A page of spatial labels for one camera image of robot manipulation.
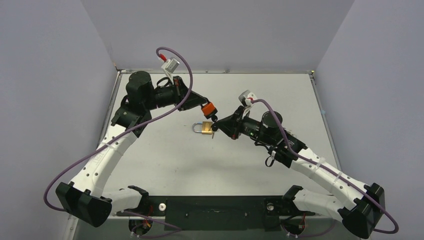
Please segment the orange black padlock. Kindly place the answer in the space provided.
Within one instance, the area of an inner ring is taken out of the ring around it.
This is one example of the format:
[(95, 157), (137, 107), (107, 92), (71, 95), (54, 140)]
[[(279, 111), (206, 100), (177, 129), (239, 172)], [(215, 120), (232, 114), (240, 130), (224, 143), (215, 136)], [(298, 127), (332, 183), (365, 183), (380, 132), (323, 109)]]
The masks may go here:
[(211, 119), (212, 116), (216, 115), (218, 110), (212, 102), (208, 102), (201, 106), (201, 111), (206, 119)]

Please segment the brass padlock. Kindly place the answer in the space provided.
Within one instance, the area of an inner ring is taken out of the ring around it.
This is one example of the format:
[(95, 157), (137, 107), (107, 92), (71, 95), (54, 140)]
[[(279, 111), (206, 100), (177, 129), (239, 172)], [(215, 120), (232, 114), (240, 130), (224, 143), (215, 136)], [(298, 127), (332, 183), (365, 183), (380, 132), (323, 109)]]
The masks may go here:
[(202, 135), (212, 135), (214, 131), (212, 130), (212, 121), (201, 121), (201, 122), (195, 122), (191, 129), (196, 134), (202, 134)]

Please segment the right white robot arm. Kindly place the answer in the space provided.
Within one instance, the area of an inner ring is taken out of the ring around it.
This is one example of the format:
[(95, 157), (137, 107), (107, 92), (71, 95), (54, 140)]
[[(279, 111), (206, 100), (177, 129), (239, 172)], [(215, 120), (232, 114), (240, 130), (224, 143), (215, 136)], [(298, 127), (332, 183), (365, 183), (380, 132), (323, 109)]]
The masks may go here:
[(222, 119), (212, 118), (212, 130), (222, 131), (236, 140), (246, 135), (256, 146), (266, 146), (269, 157), (287, 168), (299, 172), (328, 191), (319, 194), (293, 185), (282, 199), (283, 209), (294, 214), (298, 210), (333, 218), (355, 236), (368, 239), (383, 216), (385, 191), (377, 183), (356, 180), (318, 156), (287, 130), (278, 113), (265, 112), (261, 120), (249, 117), (244, 106)]

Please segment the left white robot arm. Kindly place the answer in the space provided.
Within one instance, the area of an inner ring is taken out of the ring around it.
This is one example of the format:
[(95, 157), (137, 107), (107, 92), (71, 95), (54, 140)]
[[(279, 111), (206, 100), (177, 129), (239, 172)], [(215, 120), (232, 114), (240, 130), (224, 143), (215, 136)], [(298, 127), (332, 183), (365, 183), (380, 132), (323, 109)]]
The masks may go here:
[(148, 192), (130, 185), (114, 192), (104, 187), (125, 151), (141, 136), (151, 111), (175, 106), (179, 111), (197, 106), (206, 119), (216, 120), (217, 109), (206, 97), (190, 91), (179, 76), (167, 76), (166, 84), (153, 85), (151, 75), (137, 71), (129, 76), (126, 95), (111, 119), (104, 140), (80, 172), (69, 183), (61, 182), (55, 193), (63, 209), (93, 227), (101, 226), (109, 215), (131, 209), (143, 215), (149, 209)]

